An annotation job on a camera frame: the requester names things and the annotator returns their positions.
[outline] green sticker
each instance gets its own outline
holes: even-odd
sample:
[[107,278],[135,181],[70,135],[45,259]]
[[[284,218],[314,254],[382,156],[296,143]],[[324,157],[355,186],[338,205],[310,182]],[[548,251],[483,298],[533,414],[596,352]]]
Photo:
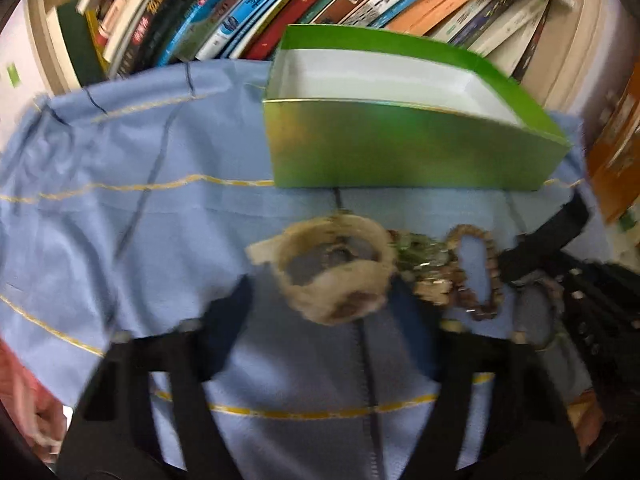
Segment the green sticker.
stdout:
[[9,81],[11,81],[11,86],[16,88],[20,84],[20,75],[18,74],[18,69],[15,67],[15,63],[7,65],[6,72],[9,74]]

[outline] open box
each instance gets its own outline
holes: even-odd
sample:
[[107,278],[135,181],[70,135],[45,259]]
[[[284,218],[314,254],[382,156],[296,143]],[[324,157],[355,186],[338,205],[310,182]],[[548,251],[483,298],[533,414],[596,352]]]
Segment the open box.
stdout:
[[264,115],[281,187],[534,190],[571,147],[476,54],[343,25],[287,27]]

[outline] red book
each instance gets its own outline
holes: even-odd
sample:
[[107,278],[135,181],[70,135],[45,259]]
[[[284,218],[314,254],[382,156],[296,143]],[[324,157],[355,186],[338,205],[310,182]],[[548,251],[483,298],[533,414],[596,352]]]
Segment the red book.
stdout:
[[282,9],[269,27],[255,40],[243,59],[264,60],[276,47],[285,28],[295,23],[317,0],[291,0]]

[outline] stack of books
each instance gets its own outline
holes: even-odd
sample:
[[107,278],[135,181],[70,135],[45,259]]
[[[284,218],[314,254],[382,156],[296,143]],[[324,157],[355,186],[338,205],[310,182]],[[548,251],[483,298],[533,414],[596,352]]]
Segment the stack of books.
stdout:
[[47,21],[73,87],[175,62],[268,60],[294,23],[426,36],[475,52],[520,81],[548,6],[549,0],[77,0],[53,9]]

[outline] orange book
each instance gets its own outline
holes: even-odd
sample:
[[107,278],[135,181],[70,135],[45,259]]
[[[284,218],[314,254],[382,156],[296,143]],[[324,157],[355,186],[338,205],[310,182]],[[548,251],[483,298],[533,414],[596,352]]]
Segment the orange book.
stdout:
[[412,25],[444,0],[418,0],[392,19],[385,27],[394,32],[409,32]]
[[409,34],[413,34],[414,36],[423,36],[425,33],[429,32],[438,23],[444,20],[452,12],[458,10],[468,1],[469,0],[444,0],[442,3],[434,7],[430,12],[421,17],[421,19],[418,20],[417,23],[414,23],[407,32]]

